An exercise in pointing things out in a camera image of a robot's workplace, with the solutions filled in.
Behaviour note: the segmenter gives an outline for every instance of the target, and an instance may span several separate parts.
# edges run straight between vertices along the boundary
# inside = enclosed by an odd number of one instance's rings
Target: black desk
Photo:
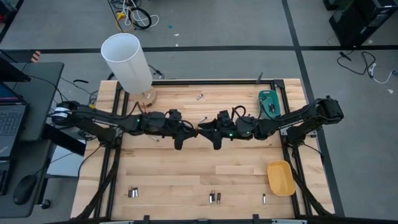
[[[15,63],[14,66],[21,69],[25,63]],[[43,78],[58,86],[63,63],[30,63],[24,73]],[[6,83],[14,88],[15,83]],[[40,203],[47,183],[45,175],[55,145],[62,146],[71,152],[84,154],[85,145],[67,134],[46,124],[55,88],[43,81],[32,78],[30,82],[18,83],[14,91],[23,96],[28,102],[29,109],[24,120],[25,129],[22,130],[16,147],[13,149],[13,170],[6,195],[0,196],[0,218],[28,217],[35,204]],[[37,174],[37,183],[29,201],[24,205],[15,205],[12,201],[15,186],[29,174]]]

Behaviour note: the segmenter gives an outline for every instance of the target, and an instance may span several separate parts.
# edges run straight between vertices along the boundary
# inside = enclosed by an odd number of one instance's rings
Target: black metal frame
[[[156,80],[153,82],[152,85],[154,85],[154,86],[159,86],[159,85],[255,85],[256,81],[257,80]],[[286,94],[285,85],[284,85],[283,80],[261,80],[259,84],[260,85],[270,85],[271,90],[276,90],[277,87],[279,87],[280,93],[282,95],[282,101],[284,104],[285,112],[286,113],[290,112],[289,103],[287,101],[287,94]],[[116,87],[116,94],[114,97],[112,113],[116,113],[118,110],[119,97],[120,97],[122,90],[123,89],[121,88],[120,84],[118,83],[118,85]],[[127,106],[128,106],[128,96],[129,96],[129,94],[125,93],[123,107],[122,107],[122,115],[126,114],[126,110],[127,110]],[[281,134],[280,134],[280,137],[281,137],[281,141],[282,141],[282,150],[283,150],[283,154],[284,154],[284,159],[291,164],[289,148],[286,143],[286,137],[282,136]],[[106,150],[105,150],[103,165],[101,168],[99,187],[103,185],[105,177],[106,177],[106,173],[108,172],[109,155],[110,155],[111,150],[112,149],[110,149],[110,148],[106,148]],[[120,160],[121,149],[120,149],[120,147],[118,147],[115,150],[116,150],[116,152],[114,155],[114,162],[118,166],[119,160]],[[295,163],[296,163],[297,170],[298,170],[297,174],[298,174],[299,178],[301,180],[303,180],[303,182],[305,184],[305,177],[303,174],[302,163],[301,163],[299,151],[296,148],[296,149],[294,149],[293,152],[294,152]],[[117,175],[114,174],[114,176],[112,177],[112,181],[110,183],[109,197],[108,197],[108,204],[106,207],[105,218],[111,218],[115,186],[116,186],[116,177],[117,177]],[[300,207],[299,207],[296,193],[294,193],[291,197],[292,197],[292,206],[294,209],[294,214],[295,214],[295,217],[298,218],[299,216],[301,216],[301,214],[300,214]],[[303,199],[305,202],[304,204],[305,204],[306,215],[312,216],[312,210],[311,210],[310,203],[304,194],[303,194]],[[102,203],[102,200],[100,199],[95,207],[94,218],[100,217],[101,203]],[[225,222],[225,221],[227,221],[228,223],[253,223],[253,220],[223,220],[223,222]],[[162,220],[162,222],[176,223],[175,221],[172,221],[172,220]],[[178,221],[178,223],[191,223],[191,222],[194,222],[194,220],[179,220]],[[267,219],[267,220],[259,219],[259,223],[260,222],[261,223],[264,223],[264,222],[269,223],[269,222],[271,222],[271,220],[270,219]]]

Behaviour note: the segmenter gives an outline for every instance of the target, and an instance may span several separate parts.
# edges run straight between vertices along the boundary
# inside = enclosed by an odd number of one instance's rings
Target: white cylinder
[[[152,74],[135,35],[111,36],[102,44],[101,54],[125,91],[135,95],[150,89]]]

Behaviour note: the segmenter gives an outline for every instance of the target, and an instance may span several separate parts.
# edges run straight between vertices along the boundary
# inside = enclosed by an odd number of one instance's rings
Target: laptop
[[[27,108],[21,96],[0,83],[0,161],[9,159]]]

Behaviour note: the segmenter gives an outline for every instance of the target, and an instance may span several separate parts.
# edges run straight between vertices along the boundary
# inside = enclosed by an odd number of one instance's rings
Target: laptop keyboard
[[[21,116],[20,112],[0,112],[0,136],[16,135]]]

